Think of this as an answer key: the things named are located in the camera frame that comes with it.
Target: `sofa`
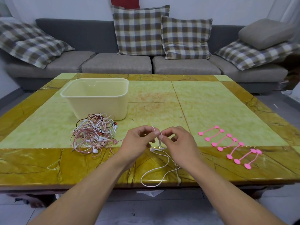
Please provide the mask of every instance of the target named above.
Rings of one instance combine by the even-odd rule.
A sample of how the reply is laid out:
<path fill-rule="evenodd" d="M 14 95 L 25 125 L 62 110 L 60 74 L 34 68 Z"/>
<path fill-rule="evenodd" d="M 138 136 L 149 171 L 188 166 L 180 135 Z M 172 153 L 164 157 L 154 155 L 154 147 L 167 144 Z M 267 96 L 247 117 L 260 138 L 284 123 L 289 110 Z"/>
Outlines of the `sofa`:
<path fill-rule="evenodd" d="M 5 69 L 24 90 L 37 90 L 60 73 L 120 73 L 227 75 L 250 93 L 268 93 L 276 89 L 278 82 L 288 73 L 274 63 L 239 71 L 233 64 L 215 55 L 208 60 L 118 55 L 113 21 L 40 18 L 36 24 L 76 50 L 63 53 L 44 69 L 13 59 Z M 212 25 L 208 41 L 210 52 L 213 54 L 237 40 L 243 27 Z"/>

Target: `coffee table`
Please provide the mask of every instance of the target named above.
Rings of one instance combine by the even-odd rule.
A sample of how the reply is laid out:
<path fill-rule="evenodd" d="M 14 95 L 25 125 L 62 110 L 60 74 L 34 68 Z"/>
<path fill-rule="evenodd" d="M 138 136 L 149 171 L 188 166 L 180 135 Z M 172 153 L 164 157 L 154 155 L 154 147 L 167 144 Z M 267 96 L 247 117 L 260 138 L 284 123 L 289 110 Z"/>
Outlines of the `coffee table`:
<path fill-rule="evenodd" d="M 204 161 L 235 185 L 283 185 L 300 182 L 300 132 L 253 95 L 224 75 L 125 75 L 62 73 L 19 105 L 0 117 L 0 191 L 65 190 L 86 177 L 113 154 L 103 151 L 92 158 L 71 152 L 71 132 L 77 122 L 60 91 L 78 78 L 126 78 L 129 83 L 127 116 L 118 121 L 116 139 L 128 129 L 153 125 L 160 130 L 178 126 L 194 136 Z M 251 148 L 263 154 L 246 169 L 226 158 L 233 147 L 218 151 L 210 142 L 214 129 L 199 136 L 199 131 L 218 125 L 245 144 L 234 153 L 241 158 Z M 219 146 L 227 146 L 231 139 Z M 167 162 L 167 158 L 147 149 L 126 171 L 116 188 L 140 188 L 142 175 Z M 156 185 L 174 169 L 171 162 L 145 176 L 145 184 Z M 194 179 L 183 169 L 169 173 L 160 187 L 193 187 Z"/>

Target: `checkered pillow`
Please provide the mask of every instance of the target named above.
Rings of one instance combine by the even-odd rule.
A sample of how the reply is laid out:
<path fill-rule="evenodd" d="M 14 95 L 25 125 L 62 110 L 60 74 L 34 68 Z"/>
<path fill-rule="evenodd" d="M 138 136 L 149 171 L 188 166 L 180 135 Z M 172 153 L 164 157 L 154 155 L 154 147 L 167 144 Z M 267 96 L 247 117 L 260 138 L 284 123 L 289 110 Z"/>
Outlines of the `checkered pillow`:
<path fill-rule="evenodd" d="M 264 50 L 257 50 L 253 46 L 237 40 L 216 51 L 215 55 L 224 58 L 242 71 L 286 57 L 299 48 L 299 44 L 282 42 Z"/>
<path fill-rule="evenodd" d="M 169 16 L 170 6 L 128 10 L 112 5 L 115 35 L 123 55 L 164 55 L 161 17 Z"/>
<path fill-rule="evenodd" d="M 17 22 L 0 22 L 0 48 L 42 69 L 63 52 L 74 50 L 35 25 Z"/>
<path fill-rule="evenodd" d="M 208 59 L 207 41 L 212 30 L 212 19 L 178 20 L 162 17 L 163 49 L 166 59 Z"/>

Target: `hand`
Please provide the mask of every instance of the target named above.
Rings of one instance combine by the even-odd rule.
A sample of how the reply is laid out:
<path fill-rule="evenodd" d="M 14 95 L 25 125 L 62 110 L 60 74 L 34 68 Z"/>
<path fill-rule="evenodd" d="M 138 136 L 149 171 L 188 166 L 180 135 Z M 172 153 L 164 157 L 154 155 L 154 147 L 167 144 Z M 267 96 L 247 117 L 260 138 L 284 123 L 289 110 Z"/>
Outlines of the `hand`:
<path fill-rule="evenodd" d="M 177 165 L 188 171 L 194 162 L 201 161 L 201 155 L 193 136 L 181 126 L 170 127 L 161 132 L 158 138 L 168 147 Z"/>
<path fill-rule="evenodd" d="M 146 147 L 151 147 L 149 142 L 155 143 L 155 138 L 160 134 L 160 131 L 158 128 L 154 129 L 152 126 L 143 125 L 127 132 L 117 153 L 122 156 L 122 161 L 125 161 L 126 169 L 132 167 Z"/>

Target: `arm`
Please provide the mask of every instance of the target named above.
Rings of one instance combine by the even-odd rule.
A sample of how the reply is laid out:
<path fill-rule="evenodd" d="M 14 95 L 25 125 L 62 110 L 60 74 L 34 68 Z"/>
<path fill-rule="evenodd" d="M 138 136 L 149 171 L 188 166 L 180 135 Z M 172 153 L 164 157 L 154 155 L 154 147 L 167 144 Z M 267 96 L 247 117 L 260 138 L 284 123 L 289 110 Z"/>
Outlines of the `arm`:
<path fill-rule="evenodd" d="M 161 134 L 159 139 L 168 147 L 174 161 L 200 185 L 225 224 L 285 224 L 207 166 L 193 136 L 184 128 L 171 127 Z"/>
<path fill-rule="evenodd" d="M 35 224 L 95 224 L 113 187 L 125 170 L 140 157 L 149 142 L 160 134 L 151 126 L 128 131 L 119 151 L 97 167 L 88 177 L 69 189 L 61 198 L 32 220 Z"/>

